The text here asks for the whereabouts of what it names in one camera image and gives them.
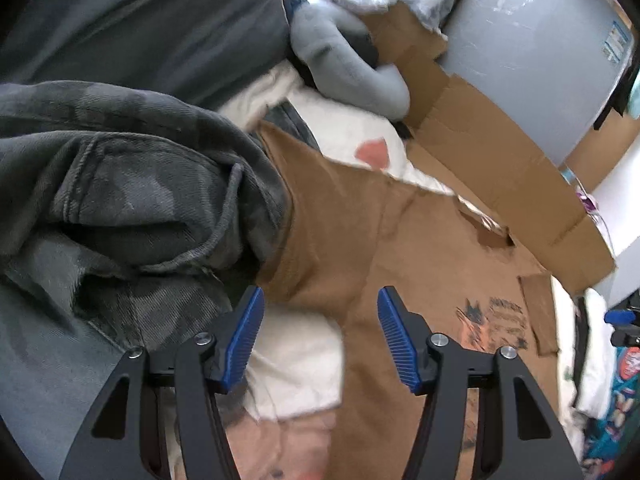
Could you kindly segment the white folded towel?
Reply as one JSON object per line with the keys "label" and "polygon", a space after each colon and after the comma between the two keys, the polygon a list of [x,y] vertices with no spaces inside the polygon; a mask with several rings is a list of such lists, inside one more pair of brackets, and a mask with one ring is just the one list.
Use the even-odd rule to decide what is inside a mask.
{"label": "white folded towel", "polygon": [[574,378],[578,380],[574,407],[591,418],[604,419],[611,403],[616,364],[616,350],[611,344],[613,327],[605,323],[608,309],[596,290],[588,288],[582,300],[588,330],[582,371],[574,365]]}

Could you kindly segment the teal patterned bag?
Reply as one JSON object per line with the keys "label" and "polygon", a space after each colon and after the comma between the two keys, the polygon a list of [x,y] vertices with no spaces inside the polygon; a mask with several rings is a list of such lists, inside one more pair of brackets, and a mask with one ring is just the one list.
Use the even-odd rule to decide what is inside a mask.
{"label": "teal patterned bag", "polygon": [[618,348],[610,404],[601,419],[591,419],[586,432],[582,472],[604,479],[639,430],[639,348]]}

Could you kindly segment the grey camouflage jacket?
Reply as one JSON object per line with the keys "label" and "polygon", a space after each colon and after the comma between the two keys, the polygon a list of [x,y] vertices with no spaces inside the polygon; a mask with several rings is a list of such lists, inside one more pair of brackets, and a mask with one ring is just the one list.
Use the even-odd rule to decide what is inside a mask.
{"label": "grey camouflage jacket", "polygon": [[[290,196],[255,129],[90,81],[1,88],[1,340],[77,322],[119,348],[181,344],[274,252]],[[27,321],[35,310],[37,322]]]}

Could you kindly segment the cream bear print bedsheet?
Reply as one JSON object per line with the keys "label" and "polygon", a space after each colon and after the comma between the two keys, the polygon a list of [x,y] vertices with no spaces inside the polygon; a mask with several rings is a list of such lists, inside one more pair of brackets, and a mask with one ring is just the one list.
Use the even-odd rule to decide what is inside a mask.
{"label": "cream bear print bedsheet", "polygon": [[[325,99],[303,85],[288,63],[258,78],[222,107],[235,125],[248,127],[279,104],[292,106],[317,139],[324,157],[386,174],[400,182],[454,197],[462,211],[494,232],[470,204],[437,180],[416,170],[405,148],[385,119]],[[573,364],[574,304],[561,283],[543,268],[520,281],[536,348],[558,364],[559,401],[551,404],[565,414],[575,389],[563,374]],[[483,315],[464,312],[462,323],[472,332],[465,349],[491,353],[478,345]],[[233,456],[245,479],[331,479],[326,474],[330,446],[343,401],[345,349],[341,327],[333,318],[286,304],[268,307],[248,362],[248,389],[240,418],[230,430]]]}

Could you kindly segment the dark green pillow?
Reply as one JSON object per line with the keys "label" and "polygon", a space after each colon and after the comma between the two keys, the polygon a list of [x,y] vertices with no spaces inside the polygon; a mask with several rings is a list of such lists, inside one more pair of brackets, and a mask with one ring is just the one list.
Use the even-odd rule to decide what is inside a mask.
{"label": "dark green pillow", "polygon": [[29,0],[1,43],[1,79],[81,80],[216,110],[284,60],[282,0]]}

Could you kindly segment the grey wrapped mattress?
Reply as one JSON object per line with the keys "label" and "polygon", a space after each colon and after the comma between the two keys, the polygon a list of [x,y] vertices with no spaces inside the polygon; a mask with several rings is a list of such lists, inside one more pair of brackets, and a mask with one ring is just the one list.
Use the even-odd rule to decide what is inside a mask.
{"label": "grey wrapped mattress", "polygon": [[623,77],[634,36],[614,0],[458,0],[438,62],[488,96],[555,164]]}

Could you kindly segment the grey neck pillow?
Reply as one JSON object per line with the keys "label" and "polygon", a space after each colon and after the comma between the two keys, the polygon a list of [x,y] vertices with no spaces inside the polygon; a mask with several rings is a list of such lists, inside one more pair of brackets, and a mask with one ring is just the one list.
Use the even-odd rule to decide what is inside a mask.
{"label": "grey neck pillow", "polygon": [[405,79],[378,62],[367,25],[333,3],[305,3],[293,14],[290,41],[297,67],[322,96],[392,122],[410,107]]}

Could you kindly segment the brown graphic t-shirt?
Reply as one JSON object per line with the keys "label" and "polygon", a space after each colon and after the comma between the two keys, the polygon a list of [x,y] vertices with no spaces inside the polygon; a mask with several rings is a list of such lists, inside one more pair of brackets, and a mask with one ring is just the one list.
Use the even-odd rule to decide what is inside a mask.
{"label": "brown graphic t-shirt", "polygon": [[472,334],[462,314],[483,315],[480,348],[518,348],[549,402],[558,403],[558,364],[537,351],[520,285],[541,272],[525,247],[500,240],[454,197],[334,162],[268,122],[258,134],[291,197],[258,284],[274,304],[333,318],[344,338],[329,478],[397,479],[416,437],[423,403],[400,382],[378,322],[384,286],[462,346]]}

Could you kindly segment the brown cardboard sheet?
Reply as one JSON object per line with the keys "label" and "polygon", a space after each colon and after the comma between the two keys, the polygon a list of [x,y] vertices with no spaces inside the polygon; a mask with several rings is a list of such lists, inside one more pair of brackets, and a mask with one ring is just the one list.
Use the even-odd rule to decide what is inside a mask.
{"label": "brown cardboard sheet", "polygon": [[403,3],[362,20],[381,63],[395,65],[408,86],[413,165],[470,192],[568,292],[606,278],[613,256],[574,188],[494,102],[439,67],[446,40]]}

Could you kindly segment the grey blue garment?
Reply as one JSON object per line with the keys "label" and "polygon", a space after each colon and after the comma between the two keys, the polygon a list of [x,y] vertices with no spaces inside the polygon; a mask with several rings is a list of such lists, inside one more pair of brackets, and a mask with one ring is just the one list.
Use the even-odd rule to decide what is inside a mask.
{"label": "grey blue garment", "polygon": [[60,475],[121,357],[122,350],[85,322],[1,281],[1,416],[43,478]]}

